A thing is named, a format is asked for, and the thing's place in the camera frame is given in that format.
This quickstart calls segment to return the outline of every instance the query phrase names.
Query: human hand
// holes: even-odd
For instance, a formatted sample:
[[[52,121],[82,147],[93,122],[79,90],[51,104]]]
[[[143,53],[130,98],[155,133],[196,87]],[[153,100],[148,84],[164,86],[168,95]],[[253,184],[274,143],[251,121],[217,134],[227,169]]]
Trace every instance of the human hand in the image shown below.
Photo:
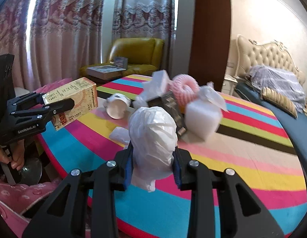
[[[9,159],[1,147],[0,147],[0,162],[3,162],[5,164],[9,163]]]
[[[23,143],[24,140],[17,141],[16,146],[13,149],[13,160],[11,162],[11,168],[17,169],[18,171],[23,167],[25,164],[25,145]]]
[[[16,168],[19,171],[25,164],[24,153],[25,153],[25,146],[23,140],[17,141],[15,147],[13,148],[12,160],[9,160],[6,153],[0,147],[0,162],[8,164],[9,161],[11,161],[11,168],[13,169]]]

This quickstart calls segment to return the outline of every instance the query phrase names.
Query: green stripe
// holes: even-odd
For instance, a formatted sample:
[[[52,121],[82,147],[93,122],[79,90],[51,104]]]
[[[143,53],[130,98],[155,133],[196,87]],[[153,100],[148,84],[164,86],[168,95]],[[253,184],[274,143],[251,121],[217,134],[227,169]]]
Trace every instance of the green stripe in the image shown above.
[[[130,99],[133,99],[133,100],[135,100],[136,96],[137,96],[136,94],[133,94],[133,93],[129,93],[129,92],[121,91],[121,90],[116,90],[116,89],[112,89],[112,88],[108,88],[108,87],[103,87],[103,86],[99,86],[97,88],[97,90],[103,91],[103,92],[106,92],[106,93],[109,93],[109,94],[120,93],[120,94],[123,94]]]
[[[252,127],[250,125],[238,122],[238,121],[234,121],[231,119],[226,119],[226,118],[222,118],[221,121],[221,125],[230,127],[230,128],[234,128],[243,132],[247,132],[250,133],[252,135],[256,135],[262,138],[265,138],[267,140],[271,140],[280,144],[283,144],[285,146],[291,147],[293,148],[293,145],[290,141],[290,139],[286,139],[284,137],[281,137],[279,135],[273,134],[271,132],[267,132],[261,129],[258,129],[256,127]]]

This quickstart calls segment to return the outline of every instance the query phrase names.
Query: colorful striped table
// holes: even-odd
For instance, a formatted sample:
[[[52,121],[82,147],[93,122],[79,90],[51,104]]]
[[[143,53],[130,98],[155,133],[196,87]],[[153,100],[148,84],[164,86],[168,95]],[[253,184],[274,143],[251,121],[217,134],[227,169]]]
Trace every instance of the colorful striped table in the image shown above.
[[[124,77],[98,87],[98,95],[105,98],[119,92],[134,99],[142,91],[141,83],[149,79],[139,75]],[[285,153],[273,147],[292,148],[289,138],[270,110],[231,96],[223,97],[229,110],[220,126],[223,129],[219,128],[207,142],[188,133],[178,146],[210,169],[235,169],[289,235],[307,211],[305,180],[297,156],[293,151]],[[113,159],[123,148],[123,144],[109,139],[117,126],[127,128],[127,119],[114,120],[100,107],[58,132],[48,123],[39,140],[55,168],[65,177],[74,168],[90,171]],[[240,132],[248,137],[239,137]],[[252,141],[251,136],[259,139]],[[265,146],[263,140],[271,143]],[[213,194],[219,238],[218,201],[216,193]],[[118,226],[135,238],[185,238],[190,197],[190,192],[177,189],[173,176],[158,180],[152,193],[131,185],[126,192],[115,193]]]

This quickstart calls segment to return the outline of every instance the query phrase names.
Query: yellow box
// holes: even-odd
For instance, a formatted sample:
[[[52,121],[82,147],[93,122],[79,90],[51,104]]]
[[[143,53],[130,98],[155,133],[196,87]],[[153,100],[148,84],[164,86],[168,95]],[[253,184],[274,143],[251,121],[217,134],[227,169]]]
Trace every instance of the yellow box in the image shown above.
[[[74,100],[72,110],[53,116],[52,123],[56,130],[63,128],[90,110],[98,107],[96,84],[85,77],[58,87],[42,97],[45,105],[67,98]]]

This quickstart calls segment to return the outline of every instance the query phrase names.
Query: pink curtain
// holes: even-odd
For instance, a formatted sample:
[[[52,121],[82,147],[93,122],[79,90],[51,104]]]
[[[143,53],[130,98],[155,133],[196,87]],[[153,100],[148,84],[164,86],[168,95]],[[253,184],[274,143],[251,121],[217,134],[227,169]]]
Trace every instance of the pink curtain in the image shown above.
[[[26,53],[27,11],[30,0],[6,0],[0,11],[0,55],[14,55],[13,83],[29,82]]]
[[[100,62],[102,0],[35,0],[26,51],[30,0],[7,0],[0,13],[0,55],[15,55],[14,86],[35,90]]]
[[[99,63],[101,16],[102,0],[37,0],[28,63],[32,81],[26,87],[76,79],[80,67]]]
[[[125,37],[155,37],[164,40],[161,69],[171,65],[174,33],[174,0],[116,0],[113,40]]]

